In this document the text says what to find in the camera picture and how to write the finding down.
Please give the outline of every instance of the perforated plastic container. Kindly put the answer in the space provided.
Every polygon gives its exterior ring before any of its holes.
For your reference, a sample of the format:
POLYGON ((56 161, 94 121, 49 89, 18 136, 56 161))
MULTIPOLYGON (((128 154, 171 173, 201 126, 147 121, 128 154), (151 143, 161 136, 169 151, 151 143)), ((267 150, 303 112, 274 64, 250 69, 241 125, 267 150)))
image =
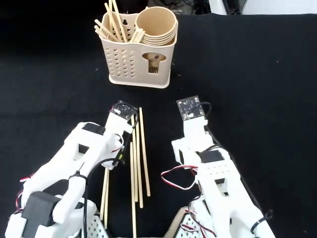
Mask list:
MULTIPOLYGON (((135 31, 138 14, 120 14, 127 38, 135 31)), ((109 27, 109 16, 103 16, 102 24, 109 27)), ((115 84, 166 88, 169 85, 175 38, 167 46, 148 46, 140 43, 118 43, 101 38, 109 69, 109 80, 115 84)))

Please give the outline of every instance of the black fabric surface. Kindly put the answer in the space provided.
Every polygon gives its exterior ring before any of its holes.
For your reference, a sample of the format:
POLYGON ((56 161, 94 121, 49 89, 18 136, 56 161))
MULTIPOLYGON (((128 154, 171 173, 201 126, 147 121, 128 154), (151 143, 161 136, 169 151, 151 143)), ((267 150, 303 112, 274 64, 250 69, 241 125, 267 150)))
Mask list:
MULTIPOLYGON (((104 124, 119 99, 144 109, 151 198, 137 209, 138 236, 163 236, 197 195, 164 184, 183 136, 175 101, 213 104, 210 128, 238 168, 277 238, 316 237, 317 16, 180 16, 168 88, 111 84, 93 18, 0 21, 0 233, 19 178, 46 163, 80 121, 104 124)), ((185 173, 173 176, 190 183, 185 173)), ((100 205, 102 169, 89 198, 100 205)), ((129 167, 110 174, 109 223, 131 237, 129 167)))

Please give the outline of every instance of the wooden chopstick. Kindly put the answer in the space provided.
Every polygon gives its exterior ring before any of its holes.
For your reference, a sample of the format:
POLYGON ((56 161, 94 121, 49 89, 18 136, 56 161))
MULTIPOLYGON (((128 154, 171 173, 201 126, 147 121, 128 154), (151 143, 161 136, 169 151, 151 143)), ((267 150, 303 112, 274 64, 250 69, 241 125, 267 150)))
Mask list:
POLYGON ((140 157, 140 129, 139 122, 137 123, 136 129, 136 139, 137 139, 137 163, 138 163, 138 184, 139 184, 139 201, 140 208, 143 208, 143 193, 142 193, 142 172, 141 172, 141 157, 140 157))
POLYGON ((134 42, 134 39, 137 37, 138 34, 139 34, 139 31, 138 31, 138 29, 136 29, 136 30, 134 31, 134 33, 133 33, 133 36, 132 36, 130 42, 134 42))
POLYGON ((142 152, 143 152, 143 166, 144 166, 144 174, 145 174, 145 183, 147 187, 147 196, 151 196, 150 191, 150 180, 149 180, 149 173, 148 173, 148 162, 147 162, 147 152, 145 149, 145 136, 144 136, 144 123, 143 123, 143 111, 142 108, 139 108, 140 112, 140 126, 141 126, 141 142, 142 142, 142 152))
POLYGON ((131 206, 132 206, 132 230, 133 238, 137 238, 137 224, 135 215, 135 192, 134 192, 134 168, 133 168, 133 143, 130 142, 130 173, 131 173, 131 206))
POLYGON ((145 34, 145 31, 140 32, 139 35, 137 36, 137 38, 134 40, 134 42, 135 43, 140 43, 142 38, 143 38, 143 36, 144 36, 144 34, 145 34))
POLYGON ((109 15, 110 23, 113 25, 114 31, 115 31, 115 33, 116 33, 116 35, 117 35, 117 37, 118 37, 118 41, 119 41, 119 42, 122 42, 121 34, 120 34, 120 32, 119 32, 119 30, 118 30, 118 28, 117 28, 117 25, 116 25, 116 23, 115 23, 115 21, 114 21, 113 16, 112 16, 112 11, 109 9, 109 6, 108 6, 108 4, 107 4, 106 2, 105 2, 105 7, 106 7, 106 10, 107 10, 108 15, 109 15))
POLYGON ((107 229, 108 226, 108 198, 109 198, 109 170, 106 169, 105 172, 107 171, 107 179, 106 179, 106 197, 105 197, 105 212, 104 212, 104 225, 105 229, 107 229))
POLYGON ((102 38, 108 39, 108 37, 101 31, 101 29, 98 26, 94 26, 95 32, 102 38))
MULTIPOLYGON (((131 117, 131 124, 134 125, 134 116, 131 117)), ((138 196, 138 163, 137 163, 137 145, 136 145, 136 138, 135 138, 135 129, 132 132, 132 142, 133 142, 133 166, 134 166, 134 201, 139 201, 138 196)))
POLYGON ((110 38, 112 38, 114 41, 118 42, 118 39, 105 26, 103 26, 100 21, 98 21, 96 19, 95 23, 102 29, 102 31, 105 31, 109 35, 110 38))
POLYGON ((104 184, 103 184, 103 194, 101 196, 101 205, 100 205, 100 220, 102 221, 104 218, 105 211, 105 197, 106 197, 106 183, 107 183, 107 169, 105 168, 105 176, 104 176, 104 184))
POLYGON ((124 40, 124 42, 128 42, 127 37, 125 35, 124 27, 122 25, 122 21, 121 21, 121 17, 120 17, 120 13, 119 13, 119 10, 118 10, 117 3, 115 2, 115 0, 109 0, 109 4, 110 4, 110 2, 113 3, 114 11, 115 11, 115 14, 117 16, 117 20, 119 22, 119 27, 120 27, 120 30, 121 30, 121 33, 122 33, 122 36, 123 36, 123 40, 124 40))

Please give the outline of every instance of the white wire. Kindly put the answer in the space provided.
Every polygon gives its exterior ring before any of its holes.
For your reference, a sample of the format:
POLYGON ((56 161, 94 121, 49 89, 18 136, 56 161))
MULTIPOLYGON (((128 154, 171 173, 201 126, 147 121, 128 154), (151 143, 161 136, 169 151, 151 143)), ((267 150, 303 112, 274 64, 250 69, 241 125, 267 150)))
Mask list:
POLYGON ((167 171, 164 171, 162 172, 160 175, 161 175, 161 178, 164 182, 166 182, 167 184, 173 186, 173 187, 176 187, 176 188, 179 188, 181 190, 190 190, 196 183, 196 179, 193 181, 193 183, 189 186, 189 187, 182 187, 182 186, 179 186, 171 181, 168 181, 167 179, 165 179, 163 176, 165 174, 168 174, 169 172, 171 172, 172 170, 175 170, 175 169, 180 169, 180 168, 184 168, 184 169, 194 169, 196 168, 196 166, 191 166, 191 165, 179 165, 179 166, 176 166, 170 170, 167 170, 167 171))

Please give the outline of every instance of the perforated base plate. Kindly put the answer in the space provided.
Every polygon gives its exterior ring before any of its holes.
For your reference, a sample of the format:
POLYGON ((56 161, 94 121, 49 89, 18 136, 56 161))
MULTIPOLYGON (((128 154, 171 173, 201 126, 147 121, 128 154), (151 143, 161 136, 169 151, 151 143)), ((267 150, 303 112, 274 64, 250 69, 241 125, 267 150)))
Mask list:
MULTIPOLYGON (((180 224, 185 224, 190 227, 193 227, 197 230, 199 230, 199 225, 194 222, 194 220, 191 218, 189 214, 186 214, 181 221, 180 224)), ((188 232, 183 230, 180 226, 178 227, 178 230, 175 233, 175 238, 203 238, 202 233, 200 231, 197 232, 188 232)))
POLYGON ((98 216, 94 216, 92 222, 88 224, 87 232, 88 238, 109 238, 98 216))

